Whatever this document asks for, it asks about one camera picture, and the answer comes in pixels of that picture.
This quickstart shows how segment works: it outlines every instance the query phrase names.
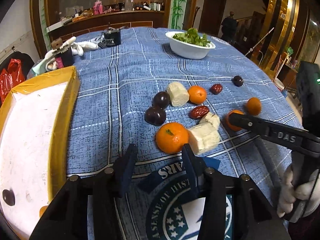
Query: yellow tape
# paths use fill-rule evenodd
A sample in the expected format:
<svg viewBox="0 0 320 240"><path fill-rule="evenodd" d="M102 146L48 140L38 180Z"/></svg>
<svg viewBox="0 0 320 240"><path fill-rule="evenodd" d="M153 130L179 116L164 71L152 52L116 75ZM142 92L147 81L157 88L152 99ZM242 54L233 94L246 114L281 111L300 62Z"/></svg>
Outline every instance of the yellow tape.
<svg viewBox="0 0 320 240"><path fill-rule="evenodd" d="M80 81L76 67L65 67L36 76L14 87L0 108L0 132L2 134L7 116L11 109L13 93L28 95L32 92L68 82L54 121L48 162L48 197L52 201L66 182L66 154L69 125Z"/></svg>

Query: blue checkered tablecloth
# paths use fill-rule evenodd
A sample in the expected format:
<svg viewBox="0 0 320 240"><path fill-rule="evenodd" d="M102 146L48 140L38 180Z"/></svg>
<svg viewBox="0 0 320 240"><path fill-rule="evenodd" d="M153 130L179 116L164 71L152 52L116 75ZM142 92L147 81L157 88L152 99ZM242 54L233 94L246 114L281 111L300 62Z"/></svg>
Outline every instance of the blue checkered tablecloth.
<svg viewBox="0 0 320 240"><path fill-rule="evenodd" d="M247 100L257 97L263 106L260 118L300 127L294 112L268 76L235 48L212 37L216 48L210 50L204 59L185 59L171 51L165 36L167 31L148 27L123 29L121 45L76 57L75 66L81 86L69 132L67 174L97 174L112 166L130 143L138 146L138 161L130 190L125 198L116 202L125 239L194 237L193 233L189 238L178 237L180 231L176 228L184 228L187 220L177 216L179 226L173 226L174 222L169 224L171 220L165 222L168 214L179 212L181 207L188 208L184 206L185 203L162 214L163 223L168 223L168 227L163 226L160 234L159 228L153 230L152 221L146 221L150 212L156 212L155 199L167 182L160 183L151 193L137 187L150 173L161 174L161 169L172 174L171 180L177 179L172 165L181 162L181 154L160 152L154 141L159 127L144 120L144 113L151 106L154 95L165 90L169 83L178 81L187 89L192 85L207 89L208 97L204 105L221 119L218 130L221 140L218 147L203 156L220 160L219 171L225 175L249 174L273 204L276 203L280 177L291 163L290 150L263 141L252 132L231 131L224 123L223 116L232 109L245 111ZM100 34L84 34L77 41L88 41ZM233 85L231 79L235 75L244 79L242 87ZM209 92L215 83L223 85L218 95ZM169 106L166 109L167 122L179 122L186 128L196 125L197 121L188 117L193 108L194 105L190 103L183 107ZM90 223L89 234L92 234Z"/></svg>

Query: star emblem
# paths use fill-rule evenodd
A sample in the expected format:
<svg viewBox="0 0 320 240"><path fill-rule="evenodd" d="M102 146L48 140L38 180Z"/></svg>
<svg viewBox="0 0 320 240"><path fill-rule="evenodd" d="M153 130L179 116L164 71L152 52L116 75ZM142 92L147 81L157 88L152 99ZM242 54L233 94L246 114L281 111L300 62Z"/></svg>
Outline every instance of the star emblem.
<svg viewBox="0 0 320 240"><path fill-rule="evenodd" d="M170 225L170 226L169 226L169 230L171 230L171 231L174 231L175 228L176 228L176 227L175 227L174 225Z"/></svg>
<svg viewBox="0 0 320 240"><path fill-rule="evenodd" d="M179 226L179 227L182 227L182 228L183 228L183 226L185 225L185 223L184 223L183 221L179 222L178 224L179 224L178 226Z"/></svg>
<svg viewBox="0 0 320 240"><path fill-rule="evenodd" d="M177 219L177 220L181 220L181 219L182 219L182 215L177 215L177 216L176 216L176 219Z"/></svg>
<svg viewBox="0 0 320 240"><path fill-rule="evenodd" d="M173 220L171 218L167 218L167 223L171 224L173 222Z"/></svg>
<svg viewBox="0 0 320 240"><path fill-rule="evenodd" d="M174 213L177 213L177 214L178 214L179 211L180 211L179 207L174 208Z"/></svg>
<svg viewBox="0 0 320 240"><path fill-rule="evenodd" d="M171 237L176 237L178 234L176 233L176 231L173 231L172 233L171 233Z"/></svg>

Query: floor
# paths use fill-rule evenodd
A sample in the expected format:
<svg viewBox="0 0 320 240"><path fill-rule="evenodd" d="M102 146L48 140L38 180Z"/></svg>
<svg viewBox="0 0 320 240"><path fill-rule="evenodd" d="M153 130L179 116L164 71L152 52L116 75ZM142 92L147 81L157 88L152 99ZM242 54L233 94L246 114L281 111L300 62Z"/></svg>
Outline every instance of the floor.
<svg viewBox="0 0 320 240"><path fill-rule="evenodd" d="M298 100L297 99L293 99L293 94L288 93L287 97L287 102L289 103L289 105L291 106L292 110L295 112L297 118L299 119L300 123L302 124L302 112L299 111L299 109L301 109L301 106L298 106Z"/></svg>

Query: wooden counter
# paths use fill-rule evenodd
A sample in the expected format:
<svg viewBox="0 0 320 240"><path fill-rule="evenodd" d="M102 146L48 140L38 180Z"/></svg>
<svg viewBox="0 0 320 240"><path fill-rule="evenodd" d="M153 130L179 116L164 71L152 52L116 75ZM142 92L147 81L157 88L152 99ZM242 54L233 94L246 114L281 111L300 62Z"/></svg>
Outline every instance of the wooden counter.
<svg viewBox="0 0 320 240"><path fill-rule="evenodd" d="M106 13L101 15L91 16L70 23L49 33L50 41L62 38L63 41L72 36L79 36L89 32L103 31L109 23L110 27L120 28L127 27L163 27L164 11L123 11Z"/></svg>

